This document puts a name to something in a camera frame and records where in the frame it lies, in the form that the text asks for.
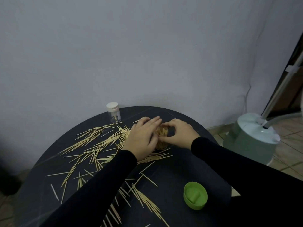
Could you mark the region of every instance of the green lid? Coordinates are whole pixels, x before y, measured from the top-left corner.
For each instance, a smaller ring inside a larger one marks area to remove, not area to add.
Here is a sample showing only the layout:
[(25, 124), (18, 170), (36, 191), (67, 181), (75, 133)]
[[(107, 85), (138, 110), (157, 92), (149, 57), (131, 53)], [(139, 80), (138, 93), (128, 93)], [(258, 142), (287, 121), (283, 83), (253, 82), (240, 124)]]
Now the green lid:
[(189, 182), (185, 185), (183, 197), (185, 203), (193, 210), (202, 209), (208, 198), (205, 188), (196, 182)]

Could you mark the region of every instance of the round table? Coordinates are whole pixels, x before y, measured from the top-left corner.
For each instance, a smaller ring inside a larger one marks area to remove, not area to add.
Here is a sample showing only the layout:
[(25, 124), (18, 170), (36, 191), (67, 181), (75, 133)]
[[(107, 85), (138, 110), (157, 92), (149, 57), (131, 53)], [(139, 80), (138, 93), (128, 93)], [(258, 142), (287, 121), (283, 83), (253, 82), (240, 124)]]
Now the round table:
[[(126, 125), (128, 128), (131, 128), (134, 121), (144, 116), (150, 118), (160, 116), (163, 122), (178, 118), (192, 125), (200, 136), (206, 137), (216, 143), (213, 136), (198, 122), (173, 110), (160, 107), (125, 107), (120, 109), (120, 114), (121, 122), (124, 122), (120, 125)], [(87, 129), (107, 124), (111, 124), (107, 112), (94, 116), (66, 132), (45, 151), (30, 171), (28, 178), (19, 191), (15, 206), (16, 226), (39, 226), (60, 206), (60, 202), (55, 198), (50, 184), (54, 186), (59, 200), (61, 200), (63, 194), (61, 184), (66, 175), (61, 174), (48, 177), (46, 175), (68, 172), (73, 166), (73, 162), (68, 163), (72, 158), (63, 158), (58, 153), (75, 144), (76, 141), (74, 139), (77, 134)], [(107, 136), (99, 139), (96, 138), (96, 140), (87, 146), (78, 148), (69, 155), (80, 154), (83, 150), (92, 147), (106, 138)], [(101, 152), (100, 156), (106, 156), (111, 152)], [(224, 208), (228, 205), (231, 198), (231, 186), (189, 150), (173, 146), (169, 152), (173, 154), (172, 157), (157, 160), (145, 171), (145, 175), (154, 181), (158, 187), (145, 179), (138, 182), (136, 185), (137, 189), (159, 207), (162, 217), (171, 227), (219, 225), (218, 220), (221, 219)], [(139, 164), (129, 177), (137, 178), (138, 173), (148, 165), (149, 163)], [(78, 171), (81, 174), (85, 174), (84, 169), (92, 172), (96, 170), (96, 166), (88, 164), (88, 162), (85, 163), (85, 161), (77, 166), (77, 169), (68, 180), (63, 202), (77, 191), (78, 180), (73, 178), (78, 176)], [(90, 177), (90, 175), (84, 176), (84, 179), (88, 180)], [(184, 202), (184, 186), (190, 181), (202, 184), (207, 190), (208, 202), (202, 210), (192, 210)], [(128, 201), (131, 207), (117, 195), (119, 204), (121, 204), (119, 208), (116, 206), (122, 219), (121, 226), (143, 227), (148, 224), (151, 224), (151, 226), (166, 226), (147, 207), (145, 209), (142, 208), (133, 194), (130, 195), (131, 197), (128, 198)]]

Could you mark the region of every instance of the forearm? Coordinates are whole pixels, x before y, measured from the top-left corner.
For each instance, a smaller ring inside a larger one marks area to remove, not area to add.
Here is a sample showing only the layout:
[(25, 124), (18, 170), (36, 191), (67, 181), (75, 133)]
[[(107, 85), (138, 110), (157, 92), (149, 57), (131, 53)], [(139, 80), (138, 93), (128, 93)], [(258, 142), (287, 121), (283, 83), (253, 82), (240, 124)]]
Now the forearm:
[(243, 196), (273, 197), (278, 196), (281, 191), (299, 194), (303, 189), (302, 181), (232, 152), (206, 138), (195, 139), (191, 151)]
[(41, 226), (86, 226), (90, 217), (89, 225), (100, 227), (117, 191), (136, 165), (136, 157), (131, 152), (119, 151)]

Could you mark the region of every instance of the clear plastic container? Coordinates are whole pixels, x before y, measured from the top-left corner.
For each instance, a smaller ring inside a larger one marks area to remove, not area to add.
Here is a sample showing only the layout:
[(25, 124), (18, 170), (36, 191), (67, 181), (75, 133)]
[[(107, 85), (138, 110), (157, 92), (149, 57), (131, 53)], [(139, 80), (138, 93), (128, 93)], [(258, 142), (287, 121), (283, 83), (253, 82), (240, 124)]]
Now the clear plastic container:
[(120, 122), (121, 121), (121, 116), (120, 116), (120, 110), (118, 103), (116, 102), (111, 102), (106, 105), (107, 110), (108, 110), (108, 115), (109, 115), (109, 120), (112, 123)]

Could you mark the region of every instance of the garment steamer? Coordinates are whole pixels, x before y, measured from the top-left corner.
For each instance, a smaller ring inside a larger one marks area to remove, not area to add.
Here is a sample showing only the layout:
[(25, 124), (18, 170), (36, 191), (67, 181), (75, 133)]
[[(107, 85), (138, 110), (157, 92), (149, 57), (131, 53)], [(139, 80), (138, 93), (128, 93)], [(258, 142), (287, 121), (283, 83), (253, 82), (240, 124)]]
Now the garment steamer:
[(303, 61), (303, 52), (300, 54), (293, 66), (288, 66), (290, 71), (278, 87), (272, 99), (260, 116), (256, 113), (241, 115), (227, 137), (223, 141), (223, 146), (231, 151), (248, 157), (262, 164), (270, 164), (275, 152), (276, 145), (280, 141), (280, 136), (272, 127), (273, 124), (283, 119), (301, 117), (301, 112), (275, 117), (269, 121), (267, 116), (282, 95), (293, 75), (298, 71)]

